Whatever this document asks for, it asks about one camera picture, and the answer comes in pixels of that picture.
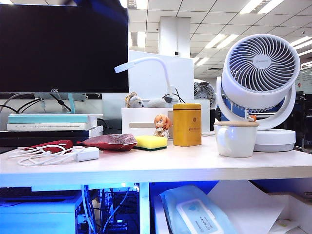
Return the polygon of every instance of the white mug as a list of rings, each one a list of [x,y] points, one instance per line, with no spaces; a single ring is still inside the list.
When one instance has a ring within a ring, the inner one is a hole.
[[[220,155],[227,157],[250,157],[253,155],[259,124],[240,123],[229,121],[214,123],[214,133]]]

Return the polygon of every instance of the yellow canister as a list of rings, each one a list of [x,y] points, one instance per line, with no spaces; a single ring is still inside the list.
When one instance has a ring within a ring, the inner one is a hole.
[[[201,105],[174,104],[174,145],[201,144]]]

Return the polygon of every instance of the black monitor screen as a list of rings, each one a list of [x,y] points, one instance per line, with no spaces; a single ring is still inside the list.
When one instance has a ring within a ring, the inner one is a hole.
[[[128,92],[127,10],[99,9],[0,4],[0,92]]]

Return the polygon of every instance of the wet wipes package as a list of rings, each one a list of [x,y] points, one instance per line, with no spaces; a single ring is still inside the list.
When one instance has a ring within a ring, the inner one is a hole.
[[[237,234],[226,214],[194,185],[166,190],[160,197],[173,234]]]

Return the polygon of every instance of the fan base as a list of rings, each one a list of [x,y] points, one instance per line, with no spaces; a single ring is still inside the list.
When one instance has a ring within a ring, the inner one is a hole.
[[[254,151],[283,152],[292,150],[296,142],[296,132],[285,129],[258,130]]]

